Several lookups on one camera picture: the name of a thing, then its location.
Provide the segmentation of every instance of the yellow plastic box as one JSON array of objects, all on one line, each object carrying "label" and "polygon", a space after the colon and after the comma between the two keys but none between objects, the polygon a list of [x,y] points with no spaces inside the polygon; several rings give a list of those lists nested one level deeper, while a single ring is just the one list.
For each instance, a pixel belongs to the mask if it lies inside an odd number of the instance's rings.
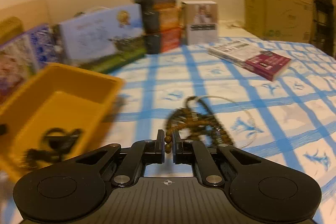
[{"label": "yellow plastic box", "polygon": [[122,85],[117,77],[48,64],[0,108],[0,127],[6,128],[0,135],[0,168],[17,182],[29,172],[27,150],[41,150],[41,140],[50,128],[83,130],[66,159],[98,148],[110,127],[104,117]]}]

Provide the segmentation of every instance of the stacked boxes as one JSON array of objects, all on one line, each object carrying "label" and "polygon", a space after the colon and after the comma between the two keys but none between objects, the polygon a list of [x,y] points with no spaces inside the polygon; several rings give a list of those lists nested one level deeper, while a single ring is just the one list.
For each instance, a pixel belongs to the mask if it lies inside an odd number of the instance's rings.
[{"label": "stacked boxes", "polygon": [[216,42],[218,7],[213,1],[183,1],[182,14],[188,45]]},{"label": "stacked boxes", "polygon": [[147,53],[158,54],[180,45],[176,0],[134,0],[141,5]]}]

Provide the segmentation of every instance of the red book cover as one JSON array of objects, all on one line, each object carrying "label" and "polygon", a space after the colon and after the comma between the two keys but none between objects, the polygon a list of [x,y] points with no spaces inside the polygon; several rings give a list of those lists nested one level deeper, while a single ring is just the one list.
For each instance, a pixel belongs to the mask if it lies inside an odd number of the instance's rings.
[{"label": "red book cover", "polygon": [[244,68],[273,81],[289,66],[290,58],[270,51],[261,51],[260,54],[247,59]]}]

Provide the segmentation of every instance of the book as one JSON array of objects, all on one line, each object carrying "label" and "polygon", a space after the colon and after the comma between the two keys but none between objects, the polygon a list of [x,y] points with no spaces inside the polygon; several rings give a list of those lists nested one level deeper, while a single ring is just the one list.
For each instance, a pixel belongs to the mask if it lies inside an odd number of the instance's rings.
[{"label": "book", "polygon": [[48,62],[58,62],[48,24],[0,44],[0,104]]},{"label": "book", "polygon": [[276,80],[288,68],[291,61],[290,58],[239,40],[210,46],[208,53],[270,81]]},{"label": "book", "polygon": [[83,69],[108,73],[146,53],[139,4],[75,17],[57,29],[64,62]]}]

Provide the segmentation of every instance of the cardboard box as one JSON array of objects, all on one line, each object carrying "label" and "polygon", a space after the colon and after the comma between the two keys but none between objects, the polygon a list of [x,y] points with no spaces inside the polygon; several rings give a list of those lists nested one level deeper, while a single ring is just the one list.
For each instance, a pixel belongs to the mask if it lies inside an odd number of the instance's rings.
[{"label": "cardboard box", "polygon": [[0,21],[13,16],[22,21],[24,31],[52,23],[46,0],[31,0],[0,10]]},{"label": "cardboard box", "polygon": [[67,63],[106,73],[144,56],[139,4],[100,10],[59,24]]},{"label": "cardboard box", "polygon": [[21,20],[9,17],[0,22],[0,45],[23,33]]},{"label": "cardboard box", "polygon": [[183,1],[182,17],[188,45],[218,40],[218,7],[213,1]]},{"label": "cardboard box", "polygon": [[264,40],[308,43],[313,0],[245,0],[245,29]]},{"label": "cardboard box", "polygon": [[47,62],[57,61],[47,24],[0,45],[0,104]]}]

